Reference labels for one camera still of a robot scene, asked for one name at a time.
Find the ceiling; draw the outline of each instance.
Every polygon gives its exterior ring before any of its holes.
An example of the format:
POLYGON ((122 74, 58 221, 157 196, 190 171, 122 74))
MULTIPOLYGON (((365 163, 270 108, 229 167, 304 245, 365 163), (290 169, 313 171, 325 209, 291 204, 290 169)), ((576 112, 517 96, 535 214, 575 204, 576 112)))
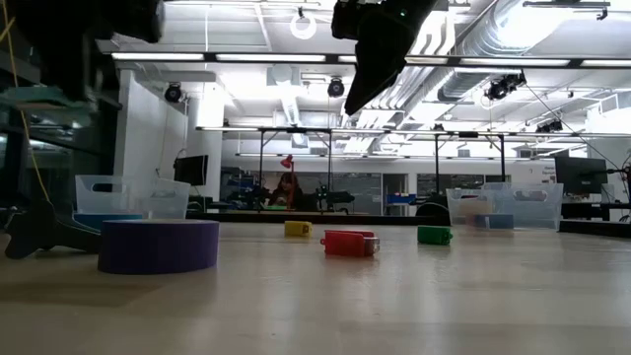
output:
MULTIPOLYGON (((499 3, 513 0, 499 0, 499 3)), ((492 0, 468 0, 470 9, 450 14, 454 21, 455 36, 466 38, 466 30, 492 0)), ((330 21, 334 0, 308 1, 305 13, 315 18, 316 31, 310 39, 298 39, 290 23, 297 14, 296 6, 272 6, 271 2, 244 4, 234 1, 211 1, 210 5, 199 5, 200 1, 172 2, 167 5, 167 21, 163 39, 158 44, 147 44, 129 37, 118 36, 111 42, 101 43, 105 51, 214 51, 214 52, 288 52, 288 53, 353 53, 354 41, 338 40, 330 34, 330 21)), ((550 57, 616 57, 631 53, 631 41, 620 34, 631 33, 631 9, 609 12, 604 21, 597 21, 600 10, 572 11, 550 35, 533 46, 523 55, 550 57)), ((298 23, 299 29, 307 27, 306 20, 298 23)), ((160 83, 164 71, 212 71, 219 75, 229 94, 226 117, 231 123, 251 122, 251 117, 269 117, 282 111, 282 93, 267 85, 265 64, 219 64, 219 63, 174 63, 142 64, 126 66, 144 70, 152 80, 160 83)), ((339 76, 347 84, 353 79, 354 67, 333 65, 297 65, 303 74, 339 76)), ((431 73, 425 69, 424 76, 431 73)), ((548 112, 550 108, 566 107, 564 119, 581 124, 585 121, 584 108, 598 103, 598 99, 609 97, 616 91, 631 88, 631 73, 622 70, 526 70, 528 85, 518 89, 505 100, 490 103, 482 98, 484 86, 468 92, 468 96, 453 105, 446 113, 423 121, 424 127, 442 122, 447 129, 488 129, 491 126, 509 130, 548 112)), ((402 78, 396 88, 403 90, 402 78)), ((190 92, 199 91, 200 83, 185 83, 190 92)), ((300 111, 340 113, 344 97, 330 99, 326 94, 327 83, 311 82, 297 95, 300 111)))

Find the computer monitor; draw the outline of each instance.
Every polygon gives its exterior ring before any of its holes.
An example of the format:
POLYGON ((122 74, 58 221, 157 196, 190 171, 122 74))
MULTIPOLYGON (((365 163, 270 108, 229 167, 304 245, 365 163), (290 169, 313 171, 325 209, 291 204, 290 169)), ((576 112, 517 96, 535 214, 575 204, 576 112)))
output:
POLYGON ((563 183, 563 192, 586 194, 601 193, 607 183, 607 166, 603 159, 554 158, 557 182, 563 183))
POLYGON ((175 181, 188 182, 192 186, 206 184, 208 156, 175 159, 175 181))

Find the black cable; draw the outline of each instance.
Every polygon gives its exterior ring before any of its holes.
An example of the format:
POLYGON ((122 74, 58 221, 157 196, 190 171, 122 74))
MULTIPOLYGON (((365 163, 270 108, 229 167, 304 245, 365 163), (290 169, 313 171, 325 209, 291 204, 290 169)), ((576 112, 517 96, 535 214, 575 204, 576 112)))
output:
MULTIPOLYGON (((561 118, 560 115, 556 114, 556 112, 550 108, 550 106, 548 106, 539 95, 536 94, 536 92, 530 87, 530 85, 526 84, 526 87, 530 90, 530 92, 536 97, 537 100, 539 100, 539 102, 545 107, 547 108, 547 110, 552 113, 554 115, 554 117, 556 117, 556 119, 559 120, 559 122, 563 123, 563 125, 565 125, 572 133, 574 133, 576 136, 578 136, 583 143, 585 143, 588 147, 592 148, 592 150, 594 150, 596 153, 598 153, 603 159, 605 159, 606 161, 608 161, 610 164, 613 165, 614 168, 616 168, 617 170, 621 170, 620 167, 618 167, 615 163, 613 163, 609 158, 605 157, 605 155, 603 153, 601 153, 598 149, 596 149, 592 144, 590 144, 590 142, 587 141, 587 139, 583 138, 577 131, 575 131, 574 129, 572 129, 572 127, 570 127, 569 124, 565 123, 565 121, 561 118)), ((627 197, 629 198, 629 201, 631 201, 631 194, 629 194, 631 191, 629 191, 627 189, 627 185, 626 183, 624 183, 624 192, 627 195, 627 197)))

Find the security camera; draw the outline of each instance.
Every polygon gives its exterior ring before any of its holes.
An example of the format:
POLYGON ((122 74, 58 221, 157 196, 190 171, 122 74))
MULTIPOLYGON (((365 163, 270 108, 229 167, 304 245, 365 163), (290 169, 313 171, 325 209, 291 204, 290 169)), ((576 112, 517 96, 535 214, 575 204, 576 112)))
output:
POLYGON ((328 85, 328 95, 331 98, 339 98, 344 95, 344 84, 342 84, 342 79, 331 79, 331 83, 328 85))
POLYGON ((165 100, 169 103, 179 104, 184 100, 184 93, 181 90, 181 83, 170 83, 165 91, 165 100))

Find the green block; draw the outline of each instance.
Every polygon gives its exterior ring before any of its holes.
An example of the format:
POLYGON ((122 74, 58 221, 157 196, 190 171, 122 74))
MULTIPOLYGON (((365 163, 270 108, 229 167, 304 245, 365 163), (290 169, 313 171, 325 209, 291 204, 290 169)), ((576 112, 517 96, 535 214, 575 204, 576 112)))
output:
POLYGON ((416 237, 419 244, 448 246, 454 235, 449 227, 418 226, 416 237))

